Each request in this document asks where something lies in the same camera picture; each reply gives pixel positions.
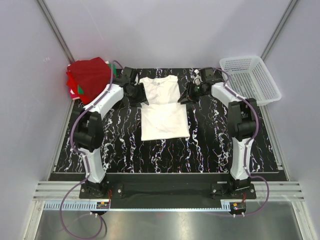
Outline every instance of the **white wall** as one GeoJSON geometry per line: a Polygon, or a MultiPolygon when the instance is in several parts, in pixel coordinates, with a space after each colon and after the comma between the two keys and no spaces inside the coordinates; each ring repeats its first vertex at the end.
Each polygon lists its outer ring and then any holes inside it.
{"type": "Polygon", "coordinates": [[[75,59],[135,68],[260,56],[290,0],[46,0],[75,59]]]}
{"type": "Polygon", "coordinates": [[[17,240],[70,101],[68,62],[35,0],[1,0],[0,34],[0,238],[17,240]]]}
{"type": "Polygon", "coordinates": [[[282,99],[268,107],[292,180],[320,236],[320,1],[300,0],[266,65],[282,99]]]}

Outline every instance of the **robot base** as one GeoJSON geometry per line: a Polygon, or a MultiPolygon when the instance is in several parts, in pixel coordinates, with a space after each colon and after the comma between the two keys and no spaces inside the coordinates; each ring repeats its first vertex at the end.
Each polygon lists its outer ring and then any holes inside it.
{"type": "Polygon", "coordinates": [[[112,199],[121,199],[123,196],[122,183],[110,183],[107,181],[107,176],[100,183],[86,181],[81,185],[79,198],[80,199],[108,199],[108,191],[111,191],[112,199]]]}
{"type": "Polygon", "coordinates": [[[215,200],[221,199],[257,199],[255,186],[251,183],[249,187],[240,190],[230,190],[227,183],[211,184],[211,196],[215,200]]]}

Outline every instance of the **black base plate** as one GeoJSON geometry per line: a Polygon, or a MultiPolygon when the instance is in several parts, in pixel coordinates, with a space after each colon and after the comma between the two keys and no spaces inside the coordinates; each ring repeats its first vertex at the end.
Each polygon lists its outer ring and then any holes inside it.
{"type": "MultiPolygon", "coordinates": [[[[112,199],[121,199],[123,196],[123,188],[124,185],[120,182],[117,183],[109,183],[108,184],[108,190],[111,190],[111,198],[112,199]]],[[[90,191],[90,189],[85,185],[81,185],[80,199],[108,199],[108,191],[105,192],[105,194],[97,194],[96,192],[90,191]]]]}
{"type": "Polygon", "coordinates": [[[213,183],[211,184],[211,196],[215,200],[221,199],[257,199],[255,186],[251,183],[250,187],[244,190],[237,191],[236,193],[227,190],[226,183],[213,183]]]}

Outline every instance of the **metal frame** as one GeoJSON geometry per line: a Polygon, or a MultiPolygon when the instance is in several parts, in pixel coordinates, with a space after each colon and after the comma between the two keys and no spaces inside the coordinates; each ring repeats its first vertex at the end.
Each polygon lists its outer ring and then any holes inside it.
{"type": "MultiPolygon", "coordinates": [[[[47,4],[45,3],[45,0],[35,0],[42,13],[46,17],[46,20],[48,21],[48,24],[50,28],[52,29],[57,41],[59,42],[61,48],[64,51],[64,54],[66,55],[67,59],[69,60],[70,63],[73,63],[75,61],[72,53],[70,52],[70,49],[68,45],[66,44],[47,4]]],[[[276,29],[274,30],[270,40],[268,41],[267,46],[265,47],[261,58],[262,60],[265,60],[268,54],[270,53],[270,50],[272,49],[274,43],[276,42],[276,39],[278,38],[280,32],[282,31],[284,25],[289,19],[289,16],[297,6],[299,0],[291,0],[289,5],[287,6],[285,12],[283,13],[276,29]]],[[[52,159],[52,166],[50,170],[52,170],[55,166],[55,163],[57,159],[59,158],[59,154],[61,151],[61,146],[63,144],[64,140],[64,134],[67,130],[68,123],[69,123],[69,117],[71,114],[71,109],[73,107],[73,103],[70,104],[69,112],[66,114],[65,117],[65,124],[61,130],[60,134],[60,141],[56,146],[56,151],[54,158],[52,159]]],[[[317,236],[314,231],[312,222],[310,220],[310,217],[308,215],[307,209],[306,209],[306,204],[305,200],[303,197],[303,194],[300,189],[300,185],[298,182],[293,182],[290,181],[290,176],[288,174],[288,169],[283,161],[283,153],[281,151],[281,148],[279,146],[279,142],[276,136],[276,132],[274,129],[274,126],[272,124],[272,121],[270,119],[270,116],[268,114],[268,108],[266,106],[263,106],[260,108],[262,112],[262,116],[266,125],[266,129],[268,132],[268,135],[270,137],[270,142],[273,148],[273,152],[275,155],[275,158],[277,160],[278,168],[279,170],[284,170],[286,173],[286,177],[288,181],[280,181],[280,182],[269,182],[270,185],[270,198],[269,201],[285,201],[285,202],[291,202],[294,213],[301,231],[301,234],[303,236],[304,240],[316,240],[317,236]]],[[[24,240],[34,240],[36,237],[36,233],[38,230],[39,222],[41,219],[41,215],[43,210],[45,209],[45,203],[46,201],[52,201],[54,203],[55,201],[61,201],[64,195],[67,193],[67,191],[73,187],[75,184],[78,182],[72,182],[72,181],[41,181],[39,182],[36,192],[33,197],[33,202],[32,202],[32,211],[29,216],[29,224],[25,230],[24,233],[24,240]]],[[[266,194],[267,194],[267,189],[266,186],[263,182],[254,182],[254,186],[256,189],[256,195],[257,199],[256,200],[248,200],[249,201],[257,201],[261,202],[264,201],[266,194]]],[[[66,203],[96,203],[97,201],[99,202],[107,202],[108,199],[95,199],[95,200],[87,200],[87,199],[79,199],[79,191],[80,191],[80,186],[77,187],[73,192],[70,193],[68,198],[66,199],[66,203]]],[[[228,210],[228,199],[222,200],[221,201],[221,208],[224,211],[228,210]]],[[[131,209],[131,211],[142,211],[145,209],[131,209]]],[[[174,211],[197,211],[196,209],[173,209],[174,211]]],[[[123,209],[111,209],[111,211],[123,211],[123,209]]],[[[206,209],[198,209],[198,211],[207,211],[206,209]]]]}
{"type": "Polygon", "coordinates": [[[270,50],[272,49],[272,47],[274,46],[279,34],[281,33],[283,27],[286,25],[290,15],[292,14],[292,12],[294,11],[294,9],[296,8],[298,2],[300,0],[291,0],[290,3],[288,4],[288,6],[286,7],[278,25],[276,26],[270,40],[268,41],[267,45],[265,46],[262,55],[261,55],[261,59],[263,61],[266,60],[266,57],[268,56],[268,54],[270,53],[270,50]]]}
{"type": "Polygon", "coordinates": [[[40,10],[42,11],[42,13],[45,16],[45,19],[47,20],[49,27],[51,28],[55,38],[57,39],[57,41],[59,42],[66,58],[68,59],[69,63],[74,63],[75,62],[75,58],[72,55],[64,37],[62,36],[58,25],[54,19],[54,17],[52,16],[46,2],[44,0],[35,0],[37,2],[37,4],[40,7],[40,10]]]}

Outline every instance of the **metal floor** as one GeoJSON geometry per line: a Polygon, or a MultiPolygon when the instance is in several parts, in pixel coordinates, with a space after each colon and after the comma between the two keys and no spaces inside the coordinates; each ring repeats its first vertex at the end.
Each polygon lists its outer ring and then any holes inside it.
{"type": "MultiPolygon", "coordinates": [[[[248,212],[259,207],[248,202],[248,212]]],[[[79,237],[94,235],[100,221],[86,216],[74,222],[84,211],[64,211],[69,230],[79,237]]],[[[107,234],[97,239],[108,240],[302,240],[302,235],[290,202],[269,202],[253,216],[220,217],[212,212],[110,211],[103,215],[107,234]]],[[[42,213],[36,240],[73,240],[61,230],[59,212],[42,213]]]]}

